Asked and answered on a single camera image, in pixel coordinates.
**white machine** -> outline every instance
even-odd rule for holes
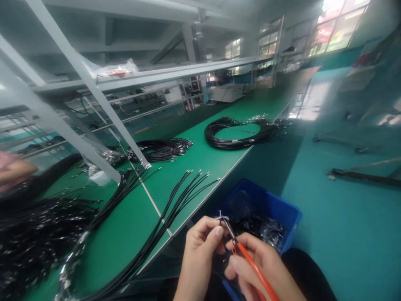
[[[213,100],[221,102],[234,102],[244,95],[245,84],[224,84],[212,87]]]

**person's arm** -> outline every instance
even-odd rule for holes
[[[29,176],[38,171],[36,166],[18,159],[8,164],[7,169],[6,171],[0,171],[0,185],[7,184],[24,176]]]
[[[217,219],[204,216],[188,230],[174,301],[201,301],[205,298],[213,253],[225,253],[221,238],[228,232],[219,224]]]
[[[306,301],[280,256],[272,246],[267,245],[249,233],[243,233],[237,239],[247,249],[249,255],[261,269],[280,301]],[[228,250],[232,250],[233,247],[232,241],[226,244]],[[259,300],[255,288],[263,293],[266,300],[270,300],[258,276],[245,258],[232,255],[225,275],[230,280],[238,275],[239,285],[247,301]]]

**epoxy floor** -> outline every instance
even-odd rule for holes
[[[290,117],[299,121],[287,138],[303,137],[281,196],[304,214],[294,246],[317,262],[338,300],[400,300],[401,189],[327,176],[332,168],[400,157],[400,76],[383,81],[387,71],[379,70],[365,90],[344,91],[357,85],[346,77],[350,70],[316,73],[298,102],[302,107],[292,110]],[[314,143],[316,133],[346,142]],[[366,145],[369,152],[358,154],[353,144]],[[359,172],[388,176],[399,166]]]

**person's hand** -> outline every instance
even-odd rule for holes
[[[221,238],[228,232],[223,227],[219,220],[204,216],[187,232],[174,301],[197,301],[205,298],[212,271],[213,253],[225,253]]]
[[[237,239],[253,258],[280,301],[306,301],[272,246],[267,245],[249,233],[243,233]],[[226,248],[232,250],[234,248],[233,242],[228,242]],[[238,255],[230,256],[225,275],[229,280],[233,280],[238,275],[239,285],[247,301],[260,300],[257,290],[262,292],[266,300],[270,300],[258,276],[245,258]]]

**green workbench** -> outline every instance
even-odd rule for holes
[[[178,136],[192,140],[194,143],[193,146],[187,150],[185,155],[175,158],[175,162],[152,163],[149,172],[159,167],[162,167],[162,169],[148,179],[144,185],[138,186],[128,195],[100,226],[98,231],[91,236],[90,242],[85,249],[82,265],[78,268],[80,270],[79,276],[76,279],[78,293],[86,294],[101,288],[111,281],[131,261],[148,238],[159,218],[152,200],[159,211],[163,211],[172,189],[187,170],[194,170],[192,178],[200,169],[205,173],[209,171],[211,175],[205,180],[204,184],[217,178],[221,178],[221,180],[201,192],[177,216],[170,227],[173,235],[186,224],[197,209],[199,209],[247,154],[249,149],[226,151],[215,149],[208,145],[203,135],[208,123],[222,116],[244,120],[264,113],[268,119],[273,120],[286,107],[288,101],[289,97],[282,89],[256,90],[252,95],[245,96],[234,104],[224,104],[222,110],[216,109],[216,111],[220,111],[217,114],[211,117],[206,116],[206,119],[203,121],[180,133]],[[170,127],[177,127],[174,121],[169,121],[169,123]],[[156,126],[155,129],[157,130],[149,129],[148,131],[144,131],[140,135],[134,136],[134,139],[140,141],[149,138],[165,138],[165,133],[171,132],[171,129],[169,130],[170,127],[166,124]],[[256,132],[259,129],[257,125],[245,125],[241,127],[241,130]],[[227,139],[245,138],[250,135],[250,133],[231,128],[218,133],[218,137]],[[127,169],[130,167],[131,164],[127,162],[120,168]],[[107,201],[114,193],[117,187],[114,182],[110,182],[103,187],[98,187],[88,179],[86,174],[72,177],[79,171],[77,168],[72,168],[45,193],[45,196],[55,194],[66,187],[71,186],[66,190],[69,191],[70,189],[78,189],[87,185],[85,189],[78,190],[72,195]],[[147,259],[146,264],[155,258],[155,255],[171,239],[172,237],[168,233],[165,233]],[[37,288],[31,290],[24,299],[29,301],[52,300],[57,291],[58,276],[59,270],[52,271],[48,279],[42,281]]]

